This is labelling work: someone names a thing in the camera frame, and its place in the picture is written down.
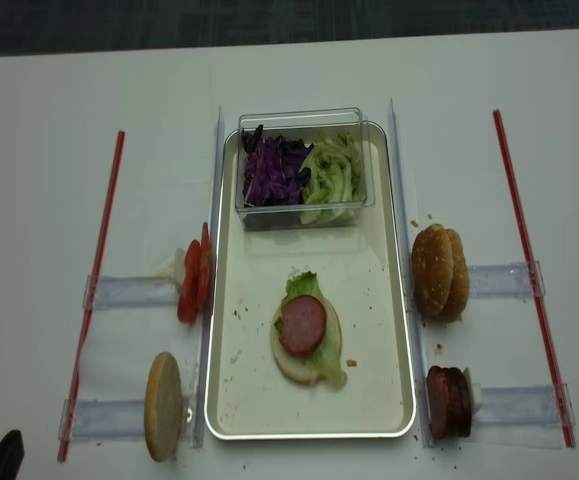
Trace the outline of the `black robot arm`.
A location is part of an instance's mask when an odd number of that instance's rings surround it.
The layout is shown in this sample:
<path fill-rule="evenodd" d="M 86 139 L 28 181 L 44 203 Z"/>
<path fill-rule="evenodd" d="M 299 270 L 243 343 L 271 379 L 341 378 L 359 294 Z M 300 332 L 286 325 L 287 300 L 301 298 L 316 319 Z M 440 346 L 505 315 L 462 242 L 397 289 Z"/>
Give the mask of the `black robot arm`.
<path fill-rule="evenodd" d="M 0 441 L 0 480 L 16 480 L 24 456 L 22 432 L 10 430 Z"/>

